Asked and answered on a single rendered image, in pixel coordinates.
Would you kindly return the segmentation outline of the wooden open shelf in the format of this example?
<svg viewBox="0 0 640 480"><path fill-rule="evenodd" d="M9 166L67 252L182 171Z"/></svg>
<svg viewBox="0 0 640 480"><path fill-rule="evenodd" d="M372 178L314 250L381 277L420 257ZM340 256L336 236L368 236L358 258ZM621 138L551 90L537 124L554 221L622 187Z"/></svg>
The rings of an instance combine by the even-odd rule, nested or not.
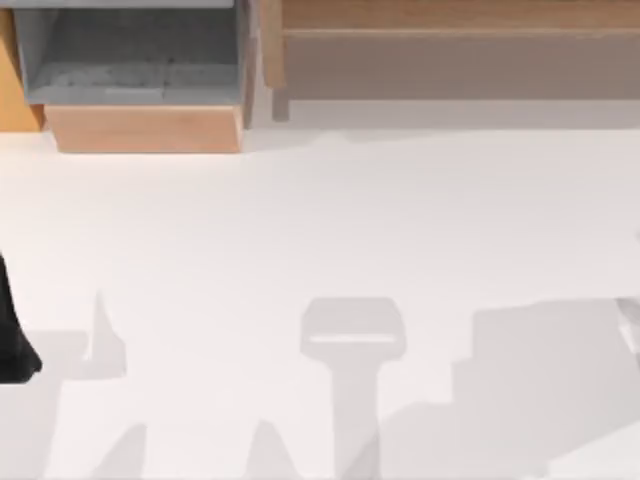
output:
<svg viewBox="0 0 640 480"><path fill-rule="evenodd" d="M640 0L256 0L292 100L640 100Z"/></svg>

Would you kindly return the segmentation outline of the pale wooden drawer front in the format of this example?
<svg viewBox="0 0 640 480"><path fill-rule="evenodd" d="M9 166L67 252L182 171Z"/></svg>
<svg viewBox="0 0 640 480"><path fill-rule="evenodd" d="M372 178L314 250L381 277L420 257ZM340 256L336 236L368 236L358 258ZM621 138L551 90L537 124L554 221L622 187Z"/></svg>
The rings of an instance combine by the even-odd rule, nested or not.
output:
<svg viewBox="0 0 640 480"><path fill-rule="evenodd" d="M240 106L48 105L44 108L64 153L238 153Z"/></svg>

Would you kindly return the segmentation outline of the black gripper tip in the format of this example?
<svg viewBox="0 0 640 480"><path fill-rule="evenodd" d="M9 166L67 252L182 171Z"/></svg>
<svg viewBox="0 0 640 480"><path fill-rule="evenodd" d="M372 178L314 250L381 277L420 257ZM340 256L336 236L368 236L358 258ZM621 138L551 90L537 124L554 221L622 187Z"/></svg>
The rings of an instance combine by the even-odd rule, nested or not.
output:
<svg viewBox="0 0 640 480"><path fill-rule="evenodd" d="M18 320L6 263L0 254L0 385L27 383L42 367Z"/></svg>

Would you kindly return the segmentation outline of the wooden cupboard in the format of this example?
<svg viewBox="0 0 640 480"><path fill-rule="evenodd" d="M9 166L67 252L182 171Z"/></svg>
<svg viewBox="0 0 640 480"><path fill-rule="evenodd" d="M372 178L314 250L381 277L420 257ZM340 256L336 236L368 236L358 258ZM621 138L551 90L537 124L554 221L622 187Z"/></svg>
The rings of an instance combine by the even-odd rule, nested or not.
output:
<svg viewBox="0 0 640 480"><path fill-rule="evenodd" d="M42 105L24 98L13 13L0 8L0 133L40 132Z"/></svg>

